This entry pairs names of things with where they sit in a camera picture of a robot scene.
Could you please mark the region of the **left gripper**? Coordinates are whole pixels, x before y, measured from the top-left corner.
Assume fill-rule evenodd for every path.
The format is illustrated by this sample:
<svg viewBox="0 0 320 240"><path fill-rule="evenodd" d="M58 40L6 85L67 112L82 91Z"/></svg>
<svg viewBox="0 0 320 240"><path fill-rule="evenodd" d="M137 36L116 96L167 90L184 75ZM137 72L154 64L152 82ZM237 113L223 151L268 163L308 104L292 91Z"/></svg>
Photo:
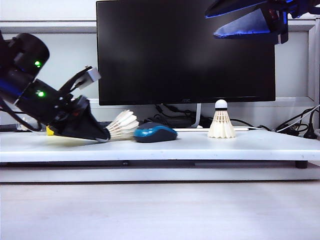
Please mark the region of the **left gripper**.
<svg viewBox="0 0 320 240"><path fill-rule="evenodd" d="M110 133L98 123L91 111L86 109L89 103L84 95L80 95L59 105L56 108L57 113L47 126L51 127L55 136L108 142Z"/></svg>

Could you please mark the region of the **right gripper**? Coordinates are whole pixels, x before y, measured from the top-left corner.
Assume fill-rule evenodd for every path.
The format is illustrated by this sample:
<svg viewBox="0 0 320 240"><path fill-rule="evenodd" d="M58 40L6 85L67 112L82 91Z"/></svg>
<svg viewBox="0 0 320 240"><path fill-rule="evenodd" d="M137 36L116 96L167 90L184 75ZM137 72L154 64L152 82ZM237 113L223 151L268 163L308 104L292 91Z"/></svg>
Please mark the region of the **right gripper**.
<svg viewBox="0 0 320 240"><path fill-rule="evenodd" d="M218 28L216 38L233 38L267 34L274 45L289 39L288 16L296 19L309 13L320 14L319 0L214 0L205 11L206 18L215 18L265 3L261 11L250 12Z"/></svg>

